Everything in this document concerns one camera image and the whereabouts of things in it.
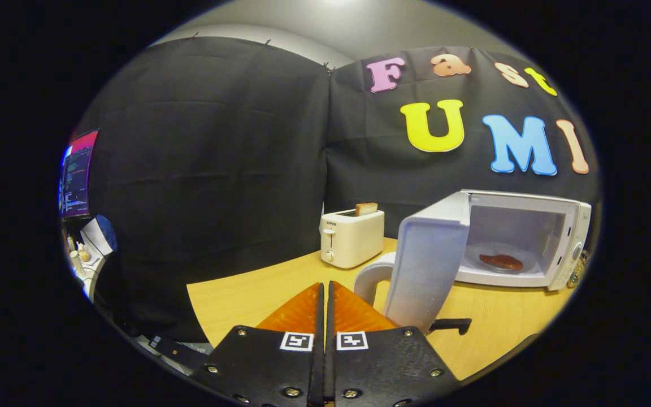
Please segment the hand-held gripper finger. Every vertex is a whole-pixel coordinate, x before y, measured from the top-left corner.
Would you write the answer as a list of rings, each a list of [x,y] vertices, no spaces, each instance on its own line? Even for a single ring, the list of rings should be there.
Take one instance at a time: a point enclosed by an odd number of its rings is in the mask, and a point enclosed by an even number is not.
[[[396,326],[343,284],[328,286],[325,396],[335,406],[419,406],[457,391],[426,336]]]
[[[192,377],[240,406],[322,406],[323,324],[316,283],[258,326],[232,327]]]

